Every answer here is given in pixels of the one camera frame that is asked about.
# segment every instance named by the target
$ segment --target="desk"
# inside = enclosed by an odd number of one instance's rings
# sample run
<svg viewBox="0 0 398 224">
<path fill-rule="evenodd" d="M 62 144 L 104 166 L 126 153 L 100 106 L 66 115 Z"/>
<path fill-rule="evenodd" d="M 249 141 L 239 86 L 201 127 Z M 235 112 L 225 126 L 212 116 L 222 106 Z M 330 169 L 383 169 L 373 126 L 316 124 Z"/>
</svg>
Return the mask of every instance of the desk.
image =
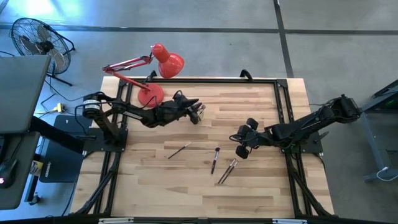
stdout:
<svg viewBox="0 0 398 224">
<path fill-rule="evenodd" d="M 116 96 L 119 79 L 104 77 L 101 91 Z M 287 79 L 296 119 L 310 113 L 304 81 Z M 253 150 L 240 159 L 223 185 L 218 179 L 237 157 L 236 142 L 228 139 L 248 118 L 259 121 L 257 130 L 279 123 L 274 87 L 242 83 L 161 83 L 165 101 L 177 90 L 206 105 L 205 119 L 198 125 L 189 118 L 165 127 L 146 128 L 128 119 L 129 136 L 122 153 L 112 216 L 121 217 L 293 217 L 292 199 L 284 155 L 276 147 Z M 139 105 L 137 87 L 131 103 Z M 187 142 L 186 149 L 167 159 Z M 213 175 L 215 147 L 221 147 Z M 78 210 L 98 185 L 104 153 L 95 152 L 83 161 L 71 212 Z M 333 213 L 321 162 L 303 154 L 309 189 Z M 303 210 L 302 194 L 298 196 Z M 103 207 L 108 190 L 105 189 Z"/>
</svg>

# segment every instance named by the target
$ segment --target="lamp shade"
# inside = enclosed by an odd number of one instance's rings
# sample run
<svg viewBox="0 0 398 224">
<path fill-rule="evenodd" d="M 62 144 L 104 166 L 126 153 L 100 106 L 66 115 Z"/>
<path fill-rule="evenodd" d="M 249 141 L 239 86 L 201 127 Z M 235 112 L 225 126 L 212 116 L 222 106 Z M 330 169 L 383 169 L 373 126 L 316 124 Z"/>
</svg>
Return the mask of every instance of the lamp shade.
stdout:
<svg viewBox="0 0 398 224">
<path fill-rule="evenodd" d="M 184 59 L 175 53 L 169 53 L 162 44 L 155 44 L 152 54 L 159 61 L 159 73 L 163 78 L 176 76 L 184 67 Z"/>
</svg>

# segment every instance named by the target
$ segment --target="lamp base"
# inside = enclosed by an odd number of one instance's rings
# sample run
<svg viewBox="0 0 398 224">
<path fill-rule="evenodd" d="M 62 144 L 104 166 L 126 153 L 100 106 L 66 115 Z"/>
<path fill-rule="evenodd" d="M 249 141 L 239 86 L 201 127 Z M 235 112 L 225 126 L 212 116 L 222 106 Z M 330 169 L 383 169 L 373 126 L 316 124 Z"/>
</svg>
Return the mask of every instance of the lamp base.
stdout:
<svg viewBox="0 0 398 224">
<path fill-rule="evenodd" d="M 146 86 L 151 89 L 140 90 L 138 93 L 138 101 L 142 105 L 147 105 L 147 107 L 153 108 L 163 102 L 164 93 L 160 85 L 154 83 L 146 83 Z"/>
</svg>

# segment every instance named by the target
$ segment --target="black metal frame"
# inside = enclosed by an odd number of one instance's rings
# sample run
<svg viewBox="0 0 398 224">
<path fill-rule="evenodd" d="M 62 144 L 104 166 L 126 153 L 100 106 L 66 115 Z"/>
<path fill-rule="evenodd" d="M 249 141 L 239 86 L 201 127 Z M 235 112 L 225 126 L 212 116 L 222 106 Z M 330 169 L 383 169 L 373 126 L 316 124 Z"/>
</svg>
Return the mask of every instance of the black metal frame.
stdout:
<svg viewBox="0 0 398 224">
<path fill-rule="evenodd" d="M 149 78 L 135 78 L 136 81 L 139 82 L 156 82 L 156 83 L 252 83 L 252 84 L 272 84 L 274 86 L 275 98 L 277 104 L 277 112 L 279 117 L 279 122 L 285 122 L 285 116 L 282 108 L 282 100 L 280 97 L 280 89 L 283 89 L 284 98 L 287 105 L 287 116 L 289 121 L 292 122 L 294 120 L 292 105 L 290 102 L 289 88 L 287 85 L 286 79 L 253 79 L 247 71 L 242 71 L 241 78 L 237 79 L 225 79 L 225 78 L 173 78 L 173 79 L 163 79 L 163 78 L 155 78 L 156 74 L 153 74 Z M 132 85 L 128 84 L 125 81 L 120 81 L 118 86 L 117 98 L 121 98 L 124 87 L 127 86 L 127 95 L 126 101 L 130 101 L 131 93 L 132 93 Z M 113 115 L 112 122 L 117 121 L 117 115 Z M 122 118 L 122 127 L 126 127 L 127 116 L 123 116 Z M 363 220 L 352 220 L 339 218 L 337 216 L 330 215 L 326 210 L 322 208 L 322 206 L 317 202 L 316 198 L 313 196 L 311 191 L 308 189 L 303 163 L 301 158 L 301 153 L 295 153 L 297 156 L 297 170 L 295 169 L 292 162 L 292 153 L 282 151 L 285 154 L 286 165 L 287 165 L 287 173 L 290 184 L 290 193 L 292 196 L 292 205 L 294 210 L 294 219 L 306 220 L 308 223 L 381 223 L 381 222 L 369 222 Z M 105 157 L 103 161 L 103 167 L 101 171 L 100 183 L 103 184 L 103 181 L 111 178 L 110 188 L 108 192 L 108 200 L 106 202 L 106 207 L 103 213 L 100 213 L 101 210 L 101 201 L 102 201 L 102 190 L 96 190 L 95 194 L 98 194 L 97 200 L 95 201 L 95 207 L 93 210 L 93 214 L 88 214 L 88 211 L 85 210 L 83 214 L 73 214 L 69 217 L 49 217 L 49 218 L 39 218 L 39 219 L 31 219 L 31 220 L 16 220 L 16 223 L 98 223 L 100 218 L 111 218 L 111 211 L 113 205 L 114 192 L 116 190 L 116 179 L 118 176 L 118 168 L 119 161 L 121 158 L 121 152 L 116 152 L 116 156 L 114 158 L 111 169 L 108 170 L 109 166 L 109 158 L 110 152 L 105 152 Z M 295 183 L 298 183 L 300 188 L 303 191 L 304 203 L 305 203 L 305 214 L 303 214 L 299 207 L 299 198 L 297 197 L 297 189 Z M 312 207 L 319 214 L 319 216 L 312 215 Z M 183 223 L 183 222 L 191 222 L 191 223 L 276 223 L 281 222 L 281 219 L 272 219 L 272 218 L 198 218 L 198 217 L 134 217 L 130 218 L 130 221 L 134 221 L 135 223 Z"/>
</svg>

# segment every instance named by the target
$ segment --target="concrete floor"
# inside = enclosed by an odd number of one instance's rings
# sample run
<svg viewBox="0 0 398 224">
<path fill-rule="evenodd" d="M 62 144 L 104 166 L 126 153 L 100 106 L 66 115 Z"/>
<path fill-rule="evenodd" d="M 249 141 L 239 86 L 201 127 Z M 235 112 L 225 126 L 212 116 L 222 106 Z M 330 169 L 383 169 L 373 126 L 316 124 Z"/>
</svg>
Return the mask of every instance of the concrete floor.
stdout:
<svg viewBox="0 0 398 224">
<path fill-rule="evenodd" d="M 398 29 L 398 2 L 393 0 L 280 0 L 280 7 L 286 29 Z M 8 24 L 20 17 L 73 26 L 277 29 L 272 0 L 119 0 L 117 4 L 112 0 L 11 0 L 0 13 L 0 22 Z M 75 43 L 77 51 L 72 53 L 70 68 L 59 77 L 75 86 L 54 81 L 53 85 L 69 99 L 98 91 L 104 65 L 148 54 L 155 42 L 184 57 L 181 76 L 235 77 L 242 68 L 254 77 L 287 76 L 279 34 L 61 33 Z M 8 35 L 8 30 L 0 30 L 0 50 L 17 54 Z M 304 78 L 310 103 L 345 93 L 362 106 L 374 92 L 397 79 L 396 35 L 289 34 L 286 38 L 294 77 Z M 155 63 L 125 74 L 148 75 L 154 69 Z M 50 95 L 44 85 L 39 101 Z M 46 105 L 58 102 L 71 108 L 80 103 L 55 96 Z M 55 115 L 43 119 L 51 124 Z M 322 131 L 330 132 L 322 143 L 335 213 L 396 223 L 398 181 L 363 182 L 363 175 L 377 168 L 360 121 L 333 124 Z M 17 210 L 0 211 L 0 220 L 60 215 L 71 190 L 72 184 L 39 184 L 43 203 L 22 202 Z"/>
</svg>

